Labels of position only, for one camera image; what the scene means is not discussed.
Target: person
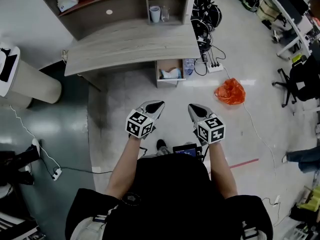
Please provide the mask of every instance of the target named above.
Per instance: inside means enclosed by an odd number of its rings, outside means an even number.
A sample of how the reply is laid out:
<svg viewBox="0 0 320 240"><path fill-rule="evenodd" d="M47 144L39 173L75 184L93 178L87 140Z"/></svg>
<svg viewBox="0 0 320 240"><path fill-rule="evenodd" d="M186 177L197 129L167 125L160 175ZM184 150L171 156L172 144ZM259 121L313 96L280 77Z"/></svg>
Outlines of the person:
<svg viewBox="0 0 320 240"><path fill-rule="evenodd" d="M40 144L36 138L25 152L0 151L0 188L13 184L33 185L35 179L28 164L40 159Z"/></svg>
<svg viewBox="0 0 320 240"><path fill-rule="evenodd" d="M311 149L287 152L282 163L296 162L301 172L308 173L320 168L320 146Z"/></svg>
<svg viewBox="0 0 320 240"><path fill-rule="evenodd" d="M78 190L66 219L67 240L273 238L262 200L238 194L219 142L208 147L211 180L199 159L172 154L164 140L156 155L138 159L140 144L129 137L104 194Z"/></svg>

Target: cup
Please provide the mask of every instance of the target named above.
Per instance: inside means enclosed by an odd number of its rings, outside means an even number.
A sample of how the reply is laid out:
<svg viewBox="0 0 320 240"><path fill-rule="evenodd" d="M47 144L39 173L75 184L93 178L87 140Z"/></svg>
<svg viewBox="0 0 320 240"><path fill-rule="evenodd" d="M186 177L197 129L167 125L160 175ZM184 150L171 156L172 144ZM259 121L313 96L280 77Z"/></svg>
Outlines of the cup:
<svg viewBox="0 0 320 240"><path fill-rule="evenodd" d="M158 23L160 20L161 9L159 6L150 6L149 8L151 19L154 23Z"/></svg>
<svg viewBox="0 0 320 240"><path fill-rule="evenodd" d="M163 22L169 21L169 7L165 5L161 7L161 20Z"/></svg>

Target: desk drawer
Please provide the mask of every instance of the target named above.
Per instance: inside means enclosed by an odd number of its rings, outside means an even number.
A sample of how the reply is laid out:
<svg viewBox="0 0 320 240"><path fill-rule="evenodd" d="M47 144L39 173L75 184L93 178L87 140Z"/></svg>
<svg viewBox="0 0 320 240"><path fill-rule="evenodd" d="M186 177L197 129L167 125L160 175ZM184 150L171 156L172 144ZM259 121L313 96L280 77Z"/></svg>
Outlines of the desk drawer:
<svg viewBox="0 0 320 240"><path fill-rule="evenodd" d="M178 68L181 71L181 77L178 79L161 79L161 70L170 72L171 70ZM184 63L182 59L161 59L155 61L155 74L158 88L163 87L176 87L180 81L185 79Z"/></svg>

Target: orange plastic bag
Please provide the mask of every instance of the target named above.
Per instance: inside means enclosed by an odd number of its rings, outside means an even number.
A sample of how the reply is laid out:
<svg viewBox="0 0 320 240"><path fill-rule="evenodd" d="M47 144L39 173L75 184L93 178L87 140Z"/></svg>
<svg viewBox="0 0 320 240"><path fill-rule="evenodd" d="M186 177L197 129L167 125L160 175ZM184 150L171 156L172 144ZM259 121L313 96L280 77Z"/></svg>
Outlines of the orange plastic bag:
<svg viewBox="0 0 320 240"><path fill-rule="evenodd" d="M214 95L222 102L237 105L245 102L246 92L242 85L235 79L226 80L223 85L214 91Z"/></svg>

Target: tissue box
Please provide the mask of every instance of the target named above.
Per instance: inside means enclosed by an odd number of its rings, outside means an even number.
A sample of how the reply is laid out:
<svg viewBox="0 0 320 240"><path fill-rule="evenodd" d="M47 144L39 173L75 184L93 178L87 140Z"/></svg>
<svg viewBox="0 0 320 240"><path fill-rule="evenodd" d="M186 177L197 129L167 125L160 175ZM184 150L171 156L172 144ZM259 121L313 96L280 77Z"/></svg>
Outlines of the tissue box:
<svg viewBox="0 0 320 240"><path fill-rule="evenodd" d="M71 7L76 6L79 3L79 0L58 0L57 5L59 7L60 12L64 12Z"/></svg>

